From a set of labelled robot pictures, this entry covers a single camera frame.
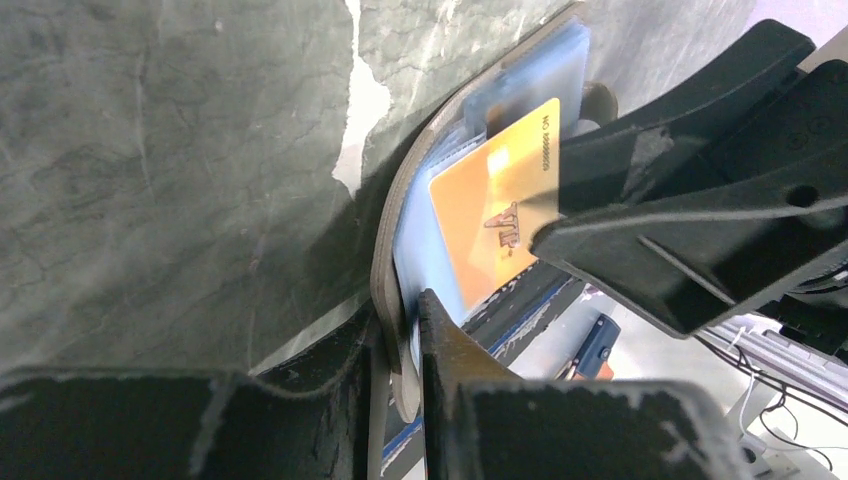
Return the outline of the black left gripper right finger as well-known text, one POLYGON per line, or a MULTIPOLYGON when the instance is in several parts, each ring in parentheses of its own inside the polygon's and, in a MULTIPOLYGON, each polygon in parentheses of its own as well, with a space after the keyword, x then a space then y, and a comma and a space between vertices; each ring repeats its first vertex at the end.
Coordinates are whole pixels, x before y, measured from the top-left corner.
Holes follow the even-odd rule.
POLYGON ((747 479, 716 402, 678 381, 526 380, 419 297, 431 479, 747 479))

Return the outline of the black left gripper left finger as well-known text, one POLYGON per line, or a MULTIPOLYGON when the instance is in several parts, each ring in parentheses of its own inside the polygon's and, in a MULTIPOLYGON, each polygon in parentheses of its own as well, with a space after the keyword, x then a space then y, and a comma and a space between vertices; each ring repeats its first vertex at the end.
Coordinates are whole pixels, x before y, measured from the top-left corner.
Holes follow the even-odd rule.
POLYGON ((5 479, 377 476, 378 324, 360 312, 259 375, 21 368, 1 378, 5 479))

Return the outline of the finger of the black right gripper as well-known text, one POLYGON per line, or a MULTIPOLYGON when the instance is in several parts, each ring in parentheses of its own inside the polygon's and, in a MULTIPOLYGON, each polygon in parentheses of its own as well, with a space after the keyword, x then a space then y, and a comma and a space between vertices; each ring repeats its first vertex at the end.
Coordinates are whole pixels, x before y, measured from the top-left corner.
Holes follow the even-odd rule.
POLYGON ((755 24, 651 103, 560 145, 540 260, 685 338, 785 300, 845 317, 847 37, 755 24))

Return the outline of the gold VIP credit card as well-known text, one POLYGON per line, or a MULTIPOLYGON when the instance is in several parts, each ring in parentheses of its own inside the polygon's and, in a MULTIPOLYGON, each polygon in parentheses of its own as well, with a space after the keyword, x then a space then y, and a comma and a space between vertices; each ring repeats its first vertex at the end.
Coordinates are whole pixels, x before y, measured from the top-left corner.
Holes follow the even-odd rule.
POLYGON ((560 101, 553 97, 429 184, 463 305, 472 309, 535 262, 533 235, 558 215, 560 101))

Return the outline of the blue orange clamp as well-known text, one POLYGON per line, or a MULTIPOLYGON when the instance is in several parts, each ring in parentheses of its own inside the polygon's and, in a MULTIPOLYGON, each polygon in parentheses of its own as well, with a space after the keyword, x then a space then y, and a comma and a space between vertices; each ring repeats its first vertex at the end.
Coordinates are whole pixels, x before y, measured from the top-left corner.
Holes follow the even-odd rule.
POLYGON ((574 357, 556 376, 557 380, 612 380, 609 357, 621 329, 609 316, 599 314, 574 357))

